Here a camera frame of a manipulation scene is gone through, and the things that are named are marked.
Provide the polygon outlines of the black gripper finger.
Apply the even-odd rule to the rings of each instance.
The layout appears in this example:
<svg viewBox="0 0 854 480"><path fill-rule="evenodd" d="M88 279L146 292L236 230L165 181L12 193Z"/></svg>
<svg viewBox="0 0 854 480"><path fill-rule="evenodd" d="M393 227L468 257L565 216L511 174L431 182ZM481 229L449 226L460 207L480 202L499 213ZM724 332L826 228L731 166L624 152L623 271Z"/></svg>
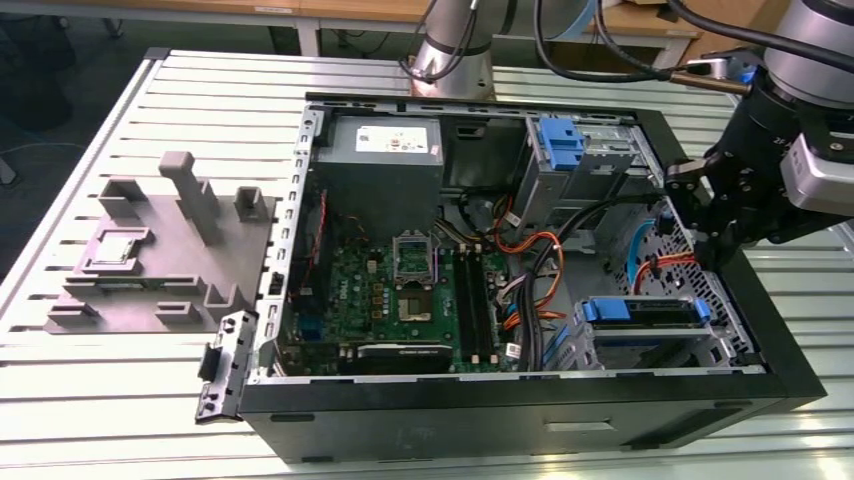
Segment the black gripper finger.
<svg viewBox="0 0 854 480"><path fill-rule="evenodd" d="M767 240L782 244L834 225L834 215L795 207L787 199L762 207L739 207L721 234L719 265L725 265L744 244Z"/></svg>
<svg viewBox="0 0 854 480"><path fill-rule="evenodd" d="M704 270L716 270L720 265L721 226L704 167L704 160L687 159L668 166L664 189L681 225L692 231L695 260Z"/></svg>

